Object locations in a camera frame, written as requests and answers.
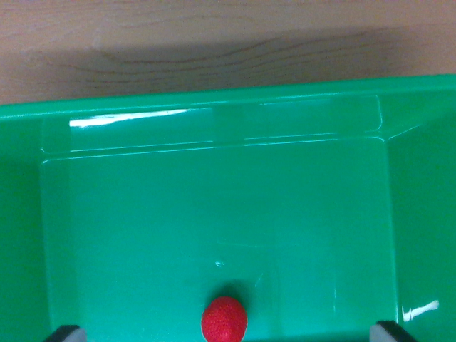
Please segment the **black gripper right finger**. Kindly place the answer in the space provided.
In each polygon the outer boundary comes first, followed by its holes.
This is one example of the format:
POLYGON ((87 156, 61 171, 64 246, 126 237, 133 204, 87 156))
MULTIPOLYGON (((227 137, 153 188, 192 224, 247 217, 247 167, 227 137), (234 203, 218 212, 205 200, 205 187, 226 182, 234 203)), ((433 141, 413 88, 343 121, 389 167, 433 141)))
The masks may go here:
POLYGON ((369 331, 370 342, 416 342, 416 339, 394 321, 378 321, 369 331))

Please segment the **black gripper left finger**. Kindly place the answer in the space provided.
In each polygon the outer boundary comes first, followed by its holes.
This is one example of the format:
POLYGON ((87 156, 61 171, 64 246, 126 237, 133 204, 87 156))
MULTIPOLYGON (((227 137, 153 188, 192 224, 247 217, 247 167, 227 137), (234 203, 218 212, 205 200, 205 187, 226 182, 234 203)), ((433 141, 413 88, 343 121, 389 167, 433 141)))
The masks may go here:
POLYGON ((86 342, 86 330, 78 325, 59 326, 43 342, 86 342))

